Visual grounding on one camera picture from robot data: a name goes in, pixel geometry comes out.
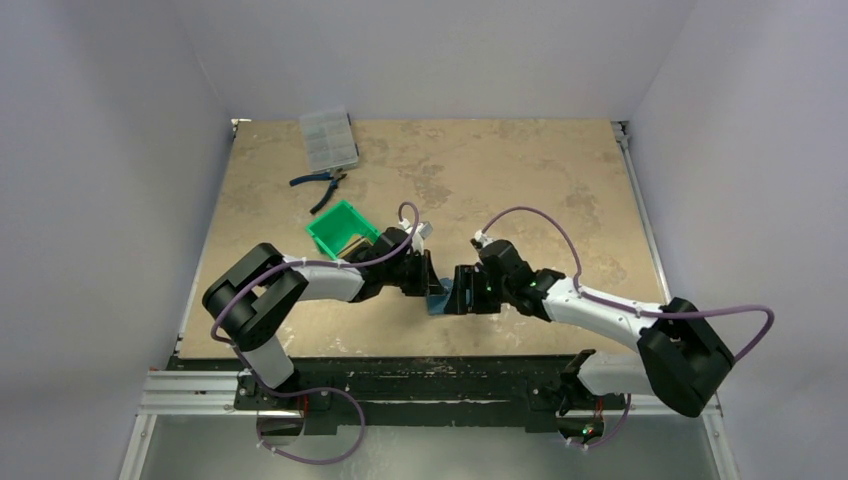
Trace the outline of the blue card holder wallet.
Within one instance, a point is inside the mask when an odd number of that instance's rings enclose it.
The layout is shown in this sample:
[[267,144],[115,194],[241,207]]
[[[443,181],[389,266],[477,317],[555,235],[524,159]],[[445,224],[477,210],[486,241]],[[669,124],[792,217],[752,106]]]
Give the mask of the blue card holder wallet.
[[429,294],[426,297],[427,312],[430,316],[445,315],[445,309],[453,290],[453,280],[450,278],[441,278],[440,284],[442,286],[441,293]]

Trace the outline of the green plastic bin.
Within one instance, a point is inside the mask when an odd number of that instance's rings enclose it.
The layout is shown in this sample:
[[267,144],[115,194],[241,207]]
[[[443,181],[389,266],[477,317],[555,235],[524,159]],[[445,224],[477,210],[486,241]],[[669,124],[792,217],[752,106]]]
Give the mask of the green plastic bin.
[[351,203],[341,200],[320,213],[305,227],[318,251],[336,259],[355,239],[374,242],[381,232]]

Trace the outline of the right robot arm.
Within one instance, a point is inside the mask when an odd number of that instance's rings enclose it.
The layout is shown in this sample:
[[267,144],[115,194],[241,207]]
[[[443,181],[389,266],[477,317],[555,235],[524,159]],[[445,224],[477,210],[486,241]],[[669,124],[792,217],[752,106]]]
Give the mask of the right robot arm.
[[650,393],[686,417],[697,417],[735,360],[694,307],[629,301],[551,269],[533,269],[507,240],[476,245],[479,260],[459,265],[446,297],[448,315],[490,314],[509,304],[520,314],[577,326],[611,339],[640,358]]

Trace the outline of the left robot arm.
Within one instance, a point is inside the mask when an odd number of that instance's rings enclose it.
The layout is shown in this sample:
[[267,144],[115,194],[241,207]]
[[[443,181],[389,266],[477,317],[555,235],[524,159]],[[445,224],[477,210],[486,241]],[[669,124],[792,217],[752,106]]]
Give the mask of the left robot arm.
[[445,288],[428,250],[410,228],[389,227],[361,241],[336,261],[297,259],[263,242],[251,249],[203,294],[215,332],[234,347],[261,380],[259,395],[272,408],[297,399],[296,368],[277,337],[299,302],[358,303],[387,286],[410,297],[441,295]]

